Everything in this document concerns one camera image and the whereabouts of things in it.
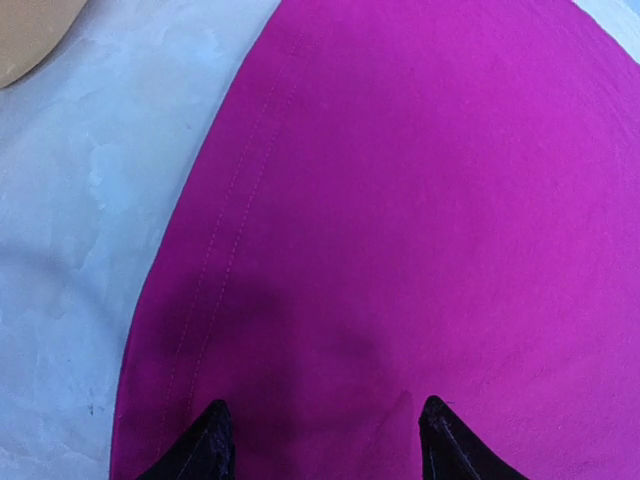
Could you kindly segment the yellow plastic basket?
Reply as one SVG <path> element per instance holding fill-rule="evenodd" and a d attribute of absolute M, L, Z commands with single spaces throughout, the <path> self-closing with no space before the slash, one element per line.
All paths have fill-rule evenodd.
<path fill-rule="evenodd" d="M 1 87 L 28 74 L 62 40 L 87 0 L 1 0 Z"/>

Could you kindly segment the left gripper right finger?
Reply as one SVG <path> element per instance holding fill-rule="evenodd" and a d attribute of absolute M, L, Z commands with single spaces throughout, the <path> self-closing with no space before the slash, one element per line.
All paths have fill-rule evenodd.
<path fill-rule="evenodd" d="M 438 396 L 426 399 L 419 417 L 425 480 L 525 480 L 496 455 Z"/>

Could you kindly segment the magenta t-shirt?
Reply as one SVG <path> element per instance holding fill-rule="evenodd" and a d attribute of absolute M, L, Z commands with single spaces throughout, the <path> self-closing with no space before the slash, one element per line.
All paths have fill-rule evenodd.
<path fill-rule="evenodd" d="M 285 1 L 171 216 L 110 475 L 215 400 L 240 479 L 639 475 L 639 66 L 569 1 Z"/>

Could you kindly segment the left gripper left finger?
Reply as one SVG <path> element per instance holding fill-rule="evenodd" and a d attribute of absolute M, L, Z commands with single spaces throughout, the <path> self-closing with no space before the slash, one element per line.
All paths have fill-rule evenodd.
<path fill-rule="evenodd" d="M 139 480 L 234 480 L 236 446 L 225 401 L 215 400 Z"/>

